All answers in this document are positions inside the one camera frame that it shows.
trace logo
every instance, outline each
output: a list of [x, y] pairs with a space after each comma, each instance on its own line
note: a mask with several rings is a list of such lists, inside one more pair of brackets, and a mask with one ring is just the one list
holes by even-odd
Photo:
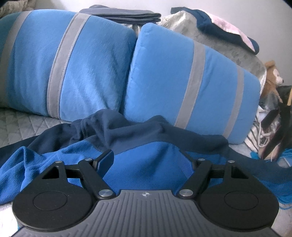
[[141, 195], [143, 195], [144, 197], [148, 197], [148, 196], [151, 195], [151, 194], [148, 193], [148, 192], [144, 192], [144, 193], [142, 193]]

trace pink fabric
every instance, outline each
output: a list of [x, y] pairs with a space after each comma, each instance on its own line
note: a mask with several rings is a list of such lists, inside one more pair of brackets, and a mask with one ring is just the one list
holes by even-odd
[[205, 12], [210, 18], [213, 24], [217, 25], [218, 27], [220, 27], [222, 30], [232, 33], [232, 34], [238, 34], [240, 35], [242, 41], [252, 50], [255, 52], [255, 49], [253, 47], [252, 42], [250, 41], [250, 39], [240, 30], [238, 29], [236, 26], [230, 24], [228, 21], [217, 17], [213, 14], [210, 14], [202, 9], [199, 9], [200, 11]]

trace quilted gray bedspread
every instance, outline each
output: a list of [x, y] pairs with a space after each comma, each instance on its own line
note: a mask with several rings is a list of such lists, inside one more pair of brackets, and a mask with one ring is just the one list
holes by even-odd
[[0, 147], [40, 135], [63, 120], [0, 108]]

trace teddy bear ear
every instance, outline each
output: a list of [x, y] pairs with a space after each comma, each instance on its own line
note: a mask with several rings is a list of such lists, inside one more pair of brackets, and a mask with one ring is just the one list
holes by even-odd
[[269, 69], [270, 67], [276, 66], [276, 63], [275, 63], [274, 60], [271, 60], [271, 61], [266, 62], [265, 66], [266, 66], [267, 69]]

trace navy blue cloth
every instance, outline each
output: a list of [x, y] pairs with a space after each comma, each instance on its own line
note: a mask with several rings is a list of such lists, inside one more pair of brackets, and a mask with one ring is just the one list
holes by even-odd
[[[193, 173], [191, 163], [180, 152], [184, 150], [193, 158], [204, 157], [215, 164], [235, 160], [279, 200], [288, 197], [292, 202], [292, 168], [250, 159], [229, 148], [223, 136], [198, 135], [176, 128], [161, 116], [135, 123], [118, 112], [100, 110], [72, 124], [60, 124], [37, 137], [0, 148], [0, 161], [4, 163], [0, 168], [0, 204], [13, 200], [52, 162], [75, 164], [84, 158], [96, 158], [107, 149], [114, 151], [115, 159], [103, 179], [115, 192], [170, 189], [176, 193]], [[80, 185], [76, 180], [70, 182]]]
[[222, 30], [220, 27], [213, 24], [208, 14], [206, 14], [203, 11], [200, 11], [197, 9], [192, 10], [186, 7], [171, 8], [171, 14], [177, 13], [179, 11], [186, 11], [188, 13], [191, 13], [197, 19], [197, 28], [205, 34], [210, 34], [210, 35], [216, 36], [219, 39], [223, 39], [227, 42], [239, 45], [243, 47], [244, 49], [248, 50], [249, 52], [253, 53], [254, 55], [257, 55], [258, 52], [260, 51], [260, 47], [255, 40], [248, 37], [251, 43], [253, 44], [253, 47], [255, 49], [255, 52], [254, 52], [242, 41], [240, 35], [232, 34], [232, 33]]
[[284, 0], [290, 7], [292, 7], [292, 0]]

